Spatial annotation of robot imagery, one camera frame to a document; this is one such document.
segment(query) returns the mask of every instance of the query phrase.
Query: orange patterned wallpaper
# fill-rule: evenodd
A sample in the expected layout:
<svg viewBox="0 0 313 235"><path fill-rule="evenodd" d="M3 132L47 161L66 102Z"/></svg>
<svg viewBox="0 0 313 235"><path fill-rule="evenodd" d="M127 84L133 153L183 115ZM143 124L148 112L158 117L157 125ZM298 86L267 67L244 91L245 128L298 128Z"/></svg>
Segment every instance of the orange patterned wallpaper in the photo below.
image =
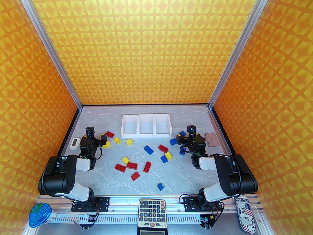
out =
<svg viewBox="0 0 313 235"><path fill-rule="evenodd" d="M207 103L255 0L33 0L83 104Z"/></svg>
<svg viewBox="0 0 313 235"><path fill-rule="evenodd" d="M215 109L276 234L313 234L313 0L269 0Z"/></svg>
<svg viewBox="0 0 313 235"><path fill-rule="evenodd" d="M0 234L21 234L76 111L19 0L0 0Z"/></svg>

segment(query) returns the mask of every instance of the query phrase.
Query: marble table surface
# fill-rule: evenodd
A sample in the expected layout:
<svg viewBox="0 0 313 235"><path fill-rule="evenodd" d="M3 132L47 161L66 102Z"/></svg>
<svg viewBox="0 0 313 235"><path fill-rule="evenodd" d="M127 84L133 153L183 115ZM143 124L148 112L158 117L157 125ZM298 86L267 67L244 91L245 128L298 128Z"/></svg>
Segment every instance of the marble table surface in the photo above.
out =
<svg viewBox="0 0 313 235"><path fill-rule="evenodd" d="M172 138L182 130L187 132L187 125L195 125L202 136L207 132L214 132L208 117L205 105L174 105L174 106L85 106L74 132L71 136L82 137L85 128L94 126L95 137L100 138L103 132L113 132L114 137L122 140L116 144L111 143L109 148L103 149L103 155L96 162L92 171L77 172L76 181L86 187L91 187L96 195L121 194L196 194L203 187L209 187L218 182L217 173L212 170L198 170L191 164L191 155L179 154L179 145L171 146L171 138L141 138L133 139L134 144L127 146L125 139L121 138L121 124L123 114L140 113L169 113L172 125ZM164 155L158 149L163 144L169 148L173 158L167 163L160 159ZM143 147L150 146L154 153L149 155ZM221 147L206 147L207 154L221 153ZM71 150L67 147L65 155L79 154L80 150ZM126 156L131 162L137 163L140 177L133 181L131 175L135 172L126 169L125 173L114 169L117 163L123 164L122 158ZM146 161L152 166L149 173L143 172ZM164 189L160 192L157 185L162 183Z"/></svg>

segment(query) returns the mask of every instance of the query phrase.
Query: three-compartment white tray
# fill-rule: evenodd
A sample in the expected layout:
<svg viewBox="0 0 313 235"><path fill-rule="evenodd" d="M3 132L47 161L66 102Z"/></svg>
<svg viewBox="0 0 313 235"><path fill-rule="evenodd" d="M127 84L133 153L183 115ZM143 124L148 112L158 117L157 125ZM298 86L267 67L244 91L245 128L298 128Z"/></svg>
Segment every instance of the three-compartment white tray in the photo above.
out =
<svg viewBox="0 0 313 235"><path fill-rule="evenodd" d="M122 138L169 138L171 134L170 114L123 115Z"/></svg>

